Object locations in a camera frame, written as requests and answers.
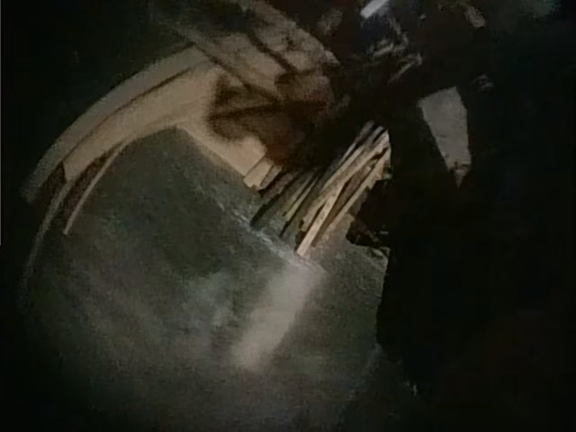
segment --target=dusty floor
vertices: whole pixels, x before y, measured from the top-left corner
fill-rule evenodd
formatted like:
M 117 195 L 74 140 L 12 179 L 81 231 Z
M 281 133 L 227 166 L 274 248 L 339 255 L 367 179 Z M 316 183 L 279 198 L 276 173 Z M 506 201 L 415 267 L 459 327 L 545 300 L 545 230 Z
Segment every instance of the dusty floor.
M 164 131 L 125 150 L 67 237 L 50 233 L 24 313 L 78 407 L 146 429 L 312 430 L 384 374 L 372 415 L 395 419 L 410 392 L 375 349 L 384 263 L 343 232 L 304 261 L 251 230 L 257 206 Z

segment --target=gray concrete floor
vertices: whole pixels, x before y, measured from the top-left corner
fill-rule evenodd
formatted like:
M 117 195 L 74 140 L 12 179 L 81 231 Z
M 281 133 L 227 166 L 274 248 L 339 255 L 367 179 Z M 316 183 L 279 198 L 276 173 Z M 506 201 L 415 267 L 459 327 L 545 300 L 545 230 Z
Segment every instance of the gray concrete floor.
M 383 263 L 344 232 L 297 257 L 249 227 L 258 200 L 164 131 L 125 150 L 67 237 L 48 235 L 28 330 L 86 404 L 140 429 L 317 430 L 384 374 L 386 394 L 346 417 L 397 414 L 410 392 L 374 343 Z

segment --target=floor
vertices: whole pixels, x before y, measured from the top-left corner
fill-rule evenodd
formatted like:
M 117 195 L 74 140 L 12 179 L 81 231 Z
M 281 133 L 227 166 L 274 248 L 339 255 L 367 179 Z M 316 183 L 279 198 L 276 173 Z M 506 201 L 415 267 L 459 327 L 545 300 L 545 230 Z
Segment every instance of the floor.
M 395 424 L 411 392 L 374 342 L 385 263 L 344 227 L 303 260 L 249 227 L 258 200 L 166 130 L 54 228 L 21 305 L 74 406 L 141 430 Z

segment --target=stack of lumber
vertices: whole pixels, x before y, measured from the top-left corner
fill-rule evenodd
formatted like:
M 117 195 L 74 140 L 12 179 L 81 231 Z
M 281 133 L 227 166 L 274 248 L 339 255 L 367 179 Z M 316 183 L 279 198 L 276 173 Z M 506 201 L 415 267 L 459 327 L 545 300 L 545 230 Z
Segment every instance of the stack of lumber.
M 368 122 L 346 151 L 326 166 L 282 170 L 267 157 L 250 170 L 245 183 L 264 191 L 265 204 L 252 220 L 261 228 L 276 214 L 285 218 L 281 237 L 296 238 L 305 257 L 344 219 L 353 205 L 383 178 L 390 165 L 388 133 Z

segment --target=lumber pile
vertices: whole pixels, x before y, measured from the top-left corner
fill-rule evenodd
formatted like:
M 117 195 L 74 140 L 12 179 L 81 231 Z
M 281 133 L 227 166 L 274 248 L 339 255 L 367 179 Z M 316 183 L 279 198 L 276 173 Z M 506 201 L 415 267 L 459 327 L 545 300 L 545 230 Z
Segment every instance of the lumber pile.
M 284 169 L 262 157 L 244 178 L 248 187 L 263 192 L 265 201 L 252 225 L 262 228 L 275 215 L 282 215 L 285 225 L 281 237 L 295 239 L 296 253 L 307 256 L 344 219 L 363 192 L 384 177 L 390 154 L 388 133 L 370 121 L 326 166 Z

